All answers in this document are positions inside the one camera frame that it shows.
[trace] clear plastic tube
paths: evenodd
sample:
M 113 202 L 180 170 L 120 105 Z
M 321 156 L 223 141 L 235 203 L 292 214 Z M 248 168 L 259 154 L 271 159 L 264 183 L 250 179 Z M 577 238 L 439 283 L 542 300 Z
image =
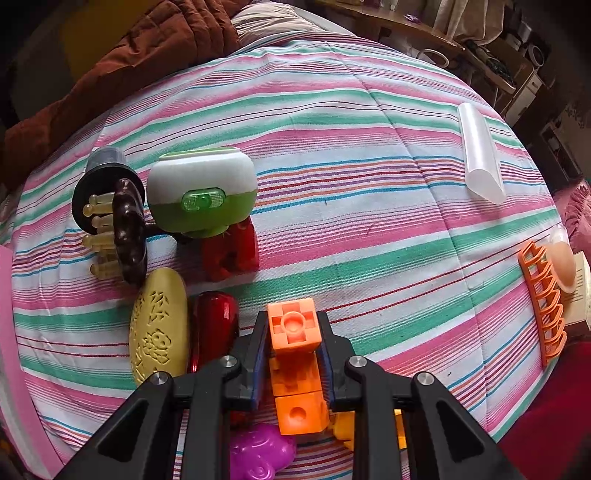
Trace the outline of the clear plastic tube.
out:
M 466 186 L 495 205 L 506 199 L 495 143 L 482 114 L 471 103 L 458 108 Z

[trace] purple toy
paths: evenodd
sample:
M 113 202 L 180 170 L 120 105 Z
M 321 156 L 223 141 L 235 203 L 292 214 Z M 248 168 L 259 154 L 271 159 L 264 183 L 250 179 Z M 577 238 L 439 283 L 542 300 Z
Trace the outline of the purple toy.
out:
M 257 423 L 230 438 L 230 480 L 273 480 L 296 457 L 296 442 L 277 425 Z

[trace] pink fabric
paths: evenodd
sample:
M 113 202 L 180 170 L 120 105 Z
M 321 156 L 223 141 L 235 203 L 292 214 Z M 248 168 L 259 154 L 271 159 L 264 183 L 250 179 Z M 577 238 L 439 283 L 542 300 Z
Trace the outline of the pink fabric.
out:
M 0 416 L 4 422 L 11 420 L 12 428 L 18 426 L 28 453 L 21 450 L 23 444 L 14 435 L 9 434 L 9 438 L 27 469 L 42 478 L 53 478 L 63 464 L 39 421 L 29 390 L 25 385 L 12 319 L 11 275 L 12 251 L 0 246 L 0 285 L 2 285 L 0 289 L 0 365 L 2 365 L 2 375 L 8 384 L 8 396 L 3 398 Z M 11 429 L 7 428 L 5 431 L 9 433 Z M 31 463 L 35 461 L 40 462 L 47 471 L 40 471 L 38 466 Z
M 591 259 L 591 189 L 583 180 L 577 186 L 554 196 L 556 208 L 569 234 L 574 253 L 584 252 Z

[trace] orange building block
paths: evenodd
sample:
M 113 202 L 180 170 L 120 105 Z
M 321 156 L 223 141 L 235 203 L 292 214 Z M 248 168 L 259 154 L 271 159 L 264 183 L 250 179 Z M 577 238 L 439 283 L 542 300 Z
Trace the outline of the orange building block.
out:
M 276 355 L 293 352 L 312 353 L 322 336 L 314 300 L 282 301 L 267 305 L 271 343 Z
M 322 432 L 329 425 L 329 411 L 322 392 L 275 398 L 282 435 Z
M 275 397 L 322 390 L 315 353 L 273 357 L 269 359 L 269 370 Z

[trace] yellow soap bar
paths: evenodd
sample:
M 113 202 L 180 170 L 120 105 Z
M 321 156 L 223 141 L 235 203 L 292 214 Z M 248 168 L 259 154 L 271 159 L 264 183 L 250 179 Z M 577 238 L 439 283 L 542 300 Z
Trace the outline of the yellow soap bar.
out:
M 135 301 L 129 325 L 129 356 L 140 385 L 157 371 L 186 373 L 189 359 L 187 293 L 172 268 L 154 270 Z

